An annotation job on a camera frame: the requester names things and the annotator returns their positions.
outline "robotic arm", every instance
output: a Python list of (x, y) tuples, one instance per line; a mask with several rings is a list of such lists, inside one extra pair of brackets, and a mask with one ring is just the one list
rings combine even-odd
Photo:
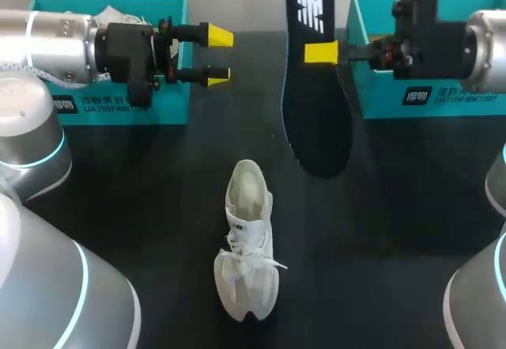
[(156, 74), (168, 84), (204, 86), (229, 78), (228, 68), (178, 69), (169, 51), (173, 39), (202, 47), (233, 45), (233, 34), (209, 23), (174, 26), (169, 18), (160, 20), (158, 29), (123, 23), (99, 28), (89, 15), (0, 10), (3, 69), (18, 63), (64, 86), (92, 84), (108, 74), (127, 84), (131, 106), (151, 107), (153, 90), (160, 88)]
[(305, 62), (368, 61), (373, 70), (392, 70), (398, 80), (457, 79), (475, 93), (506, 92), (506, 10), (441, 21), (437, 0), (396, 0), (392, 15), (393, 35), (365, 46), (306, 44)]

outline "white cylindrical robot base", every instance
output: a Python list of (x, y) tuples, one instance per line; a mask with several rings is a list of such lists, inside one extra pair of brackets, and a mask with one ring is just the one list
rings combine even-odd
[(135, 349), (141, 307), (110, 264), (0, 195), (0, 343)]

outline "shoelace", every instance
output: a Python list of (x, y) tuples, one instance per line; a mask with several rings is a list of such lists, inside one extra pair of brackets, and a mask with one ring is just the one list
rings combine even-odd
[(246, 263), (260, 263), (260, 264), (270, 264), (272, 266), (281, 267), (284, 269), (288, 269), (285, 265), (280, 264), (279, 262), (276, 262), (272, 258), (266, 257), (261, 253), (262, 250), (262, 244), (258, 246), (258, 248), (255, 248), (253, 250), (248, 250), (249, 253), (246, 256), (243, 256), (242, 254), (239, 254), (238, 252), (244, 252), (244, 246), (243, 244), (236, 239), (236, 236), (233, 232), (228, 233), (227, 242), (230, 245), (230, 249), (232, 252), (227, 252), (226, 250), (220, 250), (221, 256), (227, 256), (229, 258), (233, 258), (235, 260), (246, 262)]

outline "new balance logo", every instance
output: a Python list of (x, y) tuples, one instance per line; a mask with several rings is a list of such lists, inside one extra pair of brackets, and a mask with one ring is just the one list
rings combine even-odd
[(323, 34), (323, 21), (319, 19), (323, 15), (323, 0), (297, 0), (297, 3), (302, 6), (298, 10), (299, 21)]

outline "blue led ring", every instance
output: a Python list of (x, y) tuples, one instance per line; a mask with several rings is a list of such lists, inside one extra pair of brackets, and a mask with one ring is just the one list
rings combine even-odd
[(56, 147), (56, 150), (47, 155), (46, 157), (40, 159), (39, 161), (34, 161), (33, 163), (28, 163), (27, 165), (10, 165), (9, 163), (4, 163), (3, 161), (0, 161), (0, 165), (6, 165), (7, 167), (10, 167), (11, 169), (30, 169), (31, 167), (36, 167), (37, 165), (42, 165), (44, 162), (49, 161), (52, 157), (54, 157), (62, 148), (63, 142), (65, 141), (65, 132), (62, 132), (62, 141)]

